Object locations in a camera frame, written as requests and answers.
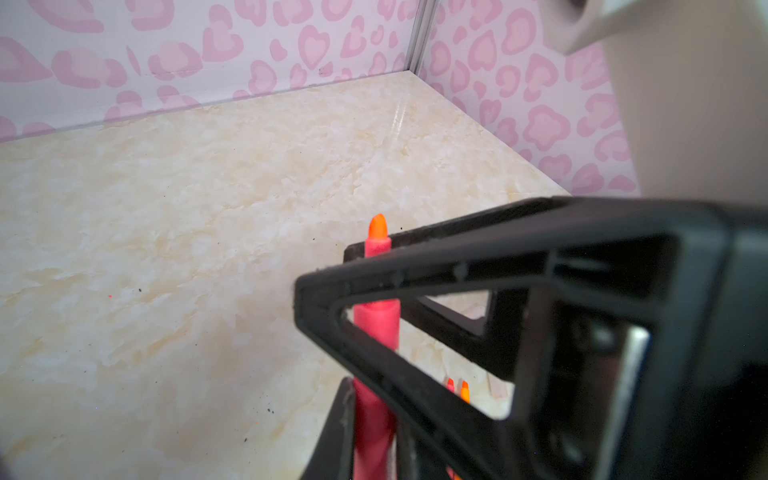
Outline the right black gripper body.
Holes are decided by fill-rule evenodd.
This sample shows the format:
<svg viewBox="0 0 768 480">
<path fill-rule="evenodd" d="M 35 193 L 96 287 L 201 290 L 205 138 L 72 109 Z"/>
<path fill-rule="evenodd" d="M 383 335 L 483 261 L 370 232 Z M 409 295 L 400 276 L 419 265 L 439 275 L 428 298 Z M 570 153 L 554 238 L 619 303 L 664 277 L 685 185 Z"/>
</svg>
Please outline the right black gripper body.
<svg viewBox="0 0 768 480">
<path fill-rule="evenodd" d="M 767 213 L 575 203 L 545 253 L 509 417 L 521 479 L 741 479 L 767 470 Z"/>
</svg>

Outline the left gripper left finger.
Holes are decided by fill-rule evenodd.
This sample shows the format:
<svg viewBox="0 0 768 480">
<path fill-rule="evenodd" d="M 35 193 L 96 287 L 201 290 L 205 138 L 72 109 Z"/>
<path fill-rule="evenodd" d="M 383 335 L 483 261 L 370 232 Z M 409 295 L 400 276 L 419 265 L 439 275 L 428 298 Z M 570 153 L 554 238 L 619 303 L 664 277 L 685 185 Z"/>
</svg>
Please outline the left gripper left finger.
<svg viewBox="0 0 768 480">
<path fill-rule="evenodd" d="M 356 400 L 353 378 L 343 378 L 301 480 L 353 478 Z"/>
</svg>

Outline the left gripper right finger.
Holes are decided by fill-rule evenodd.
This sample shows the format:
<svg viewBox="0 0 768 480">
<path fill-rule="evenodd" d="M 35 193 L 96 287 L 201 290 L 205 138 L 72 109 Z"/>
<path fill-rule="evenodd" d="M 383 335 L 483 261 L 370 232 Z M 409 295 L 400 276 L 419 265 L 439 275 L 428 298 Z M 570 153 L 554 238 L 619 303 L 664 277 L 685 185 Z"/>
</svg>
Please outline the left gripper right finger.
<svg viewBox="0 0 768 480">
<path fill-rule="evenodd" d="M 396 430 L 396 472 L 399 480 L 450 479 L 447 465 L 402 420 Z"/>
</svg>

